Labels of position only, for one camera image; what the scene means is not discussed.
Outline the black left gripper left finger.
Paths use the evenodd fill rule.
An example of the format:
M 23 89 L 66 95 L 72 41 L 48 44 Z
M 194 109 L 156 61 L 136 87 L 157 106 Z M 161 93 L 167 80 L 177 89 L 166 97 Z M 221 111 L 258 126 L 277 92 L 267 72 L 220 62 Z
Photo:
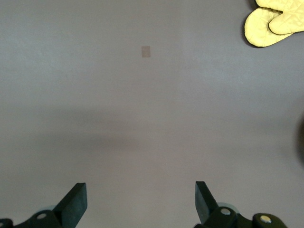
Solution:
M 75 228 L 87 209 L 85 183 L 77 183 L 52 209 L 35 213 L 16 228 Z

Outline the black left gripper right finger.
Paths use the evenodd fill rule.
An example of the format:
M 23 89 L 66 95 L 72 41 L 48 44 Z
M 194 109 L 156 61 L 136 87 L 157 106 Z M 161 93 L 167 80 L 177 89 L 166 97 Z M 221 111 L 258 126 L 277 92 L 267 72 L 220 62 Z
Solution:
M 237 213 L 226 203 L 217 203 L 204 181 L 195 183 L 195 207 L 200 228 L 234 228 Z

